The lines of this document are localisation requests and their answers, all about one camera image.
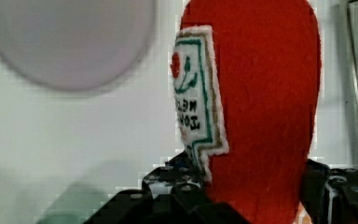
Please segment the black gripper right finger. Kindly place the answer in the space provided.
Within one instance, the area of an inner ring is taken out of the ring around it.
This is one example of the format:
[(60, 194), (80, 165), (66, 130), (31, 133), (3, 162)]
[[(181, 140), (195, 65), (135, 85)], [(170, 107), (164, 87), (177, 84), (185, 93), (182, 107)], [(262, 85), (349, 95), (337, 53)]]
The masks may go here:
[(313, 224), (358, 224), (358, 170), (308, 160), (300, 201)]

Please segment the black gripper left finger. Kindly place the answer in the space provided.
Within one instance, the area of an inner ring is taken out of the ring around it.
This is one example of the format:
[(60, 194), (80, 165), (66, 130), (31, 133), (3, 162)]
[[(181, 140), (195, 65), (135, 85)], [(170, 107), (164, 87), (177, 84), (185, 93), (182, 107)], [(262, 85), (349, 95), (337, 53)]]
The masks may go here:
[(84, 224), (249, 224), (228, 203), (204, 191), (200, 172), (185, 152), (142, 180), (140, 189), (117, 193)]

